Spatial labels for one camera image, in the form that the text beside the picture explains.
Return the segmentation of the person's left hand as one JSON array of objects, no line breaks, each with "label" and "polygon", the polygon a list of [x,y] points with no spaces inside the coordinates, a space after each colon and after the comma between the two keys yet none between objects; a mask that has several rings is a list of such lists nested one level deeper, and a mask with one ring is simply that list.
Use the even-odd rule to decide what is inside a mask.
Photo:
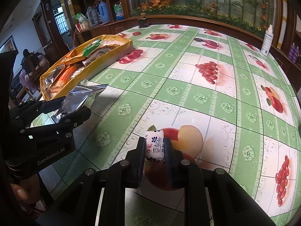
[{"label": "person's left hand", "polygon": [[45,206],[41,202],[39,177],[37,174],[22,180],[19,184],[11,183],[14,195],[26,213],[44,213]]}]

